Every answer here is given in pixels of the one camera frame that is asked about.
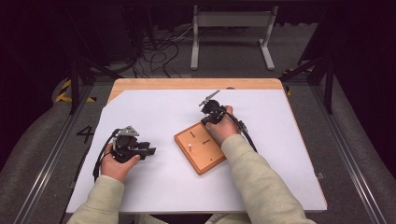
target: hand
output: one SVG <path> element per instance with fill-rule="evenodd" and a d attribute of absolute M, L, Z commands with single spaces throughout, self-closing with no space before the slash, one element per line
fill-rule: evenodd
<path fill-rule="evenodd" d="M 232 106 L 226 105 L 224 107 L 228 113 L 230 113 L 230 114 L 233 113 Z M 224 118 L 218 124 L 213 124 L 213 123 L 208 122 L 206 124 L 206 128 L 215 133 L 220 144 L 222 144 L 222 142 L 225 139 L 227 139 L 229 136 L 231 136 L 235 133 L 240 133 L 239 128 L 236 126 L 236 124 L 232 120 L 230 120 L 230 118 L 228 118 L 228 115 L 224 116 Z"/>
<path fill-rule="evenodd" d="M 140 161 L 140 156 L 135 155 L 125 163 L 119 163 L 111 155 L 111 148 L 113 148 L 113 144 L 108 144 L 105 148 L 105 156 L 102 158 L 101 164 L 101 174 L 110 176 L 123 183 L 129 170 Z"/>

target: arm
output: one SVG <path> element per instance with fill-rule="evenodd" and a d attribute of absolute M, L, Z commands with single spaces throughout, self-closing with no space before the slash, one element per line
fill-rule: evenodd
<path fill-rule="evenodd" d="M 230 106 L 226 108 L 233 113 Z M 221 142 L 252 223 L 314 223 L 306 219 L 304 209 L 285 182 L 238 133 L 232 121 L 223 119 L 207 127 Z"/>
<path fill-rule="evenodd" d="M 114 160 L 108 154 L 112 145 L 105 149 L 102 159 L 101 175 L 97 178 L 87 201 L 78 208 L 67 223 L 118 223 L 119 209 L 124 191 L 123 182 L 128 171 L 140 160 L 138 155 L 125 163 Z"/>

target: person's left hand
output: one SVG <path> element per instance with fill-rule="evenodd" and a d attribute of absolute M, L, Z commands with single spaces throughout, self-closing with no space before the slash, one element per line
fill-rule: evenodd
<path fill-rule="evenodd" d="M 132 167 L 134 167 L 140 161 L 140 156 L 135 155 L 125 163 L 120 163 L 116 161 L 111 155 L 110 151 L 112 147 L 113 144 L 108 144 L 105 148 L 105 156 L 102 158 L 101 164 L 101 174 L 110 176 L 123 183 L 126 179 L 126 176 L 128 175 L 129 170 L 131 170 Z"/>

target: table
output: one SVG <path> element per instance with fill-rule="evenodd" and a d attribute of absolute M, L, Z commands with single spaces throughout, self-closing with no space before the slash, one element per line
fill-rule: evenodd
<path fill-rule="evenodd" d="M 138 141 L 149 141 L 157 150 L 128 174 L 120 212 L 245 212 L 229 164 L 224 161 L 198 175 L 173 139 L 188 125 L 199 122 L 204 115 L 198 104 L 215 89 L 221 89 L 215 99 L 234 106 L 258 152 L 282 176 L 304 210 L 326 210 L 326 200 L 278 79 L 130 78 L 118 79 L 114 84 L 67 213 L 73 213 L 85 202 L 93 186 L 93 164 L 109 132 L 129 122 L 140 133 Z"/>

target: gray carpet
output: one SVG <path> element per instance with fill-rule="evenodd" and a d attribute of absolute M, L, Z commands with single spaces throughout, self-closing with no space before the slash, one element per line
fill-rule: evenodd
<path fill-rule="evenodd" d="M 190 70 L 191 42 L 188 40 L 178 43 L 178 55 L 165 69 L 172 77 L 279 77 L 285 69 L 296 66 L 315 28 L 315 25 L 274 28 L 269 50 L 276 66 L 275 71 L 268 71 L 265 67 L 256 40 L 260 38 L 260 31 L 255 29 L 247 29 L 240 35 L 225 30 L 204 31 L 197 71 Z M 169 59 L 176 50 L 171 46 L 164 52 Z M 146 55 L 150 58 L 154 54 L 151 52 Z M 140 63 L 142 65 L 135 67 L 138 77 L 166 77 L 162 69 L 151 72 L 149 63 L 143 60 Z M 122 75 L 134 77 L 134 72 L 128 70 Z M 309 87 L 304 78 L 305 75 L 300 75 L 285 84 L 291 89 L 290 105 L 314 168 L 326 175 L 319 183 L 329 205 L 328 211 L 307 216 L 317 223 L 372 223 L 341 157 L 340 147 L 326 120 L 326 114 L 315 100 L 315 87 Z M 61 219 L 65 223 L 69 219 L 70 215 L 63 218 L 72 192 L 68 186 L 74 180 L 78 165 L 92 141 L 90 136 L 85 142 L 86 136 L 77 133 L 87 127 L 92 127 L 94 132 L 111 86 L 112 82 L 106 77 L 98 78 L 93 86 L 89 95 L 96 97 L 96 102 L 83 104 L 27 223 L 59 223 Z M 0 174 L 0 223 L 12 223 L 18 215 L 59 133 L 70 119 L 70 105 L 67 102 L 54 103 L 53 108 L 38 119 L 15 146 Z M 388 223 L 396 223 L 395 180 L 376 154 L 337 82 L 334 85 L 332 109 L 333 117 L 366 177 L 378 206 Z M 131 218 L 120 215 L 120 223 L 131 223 Z"/>

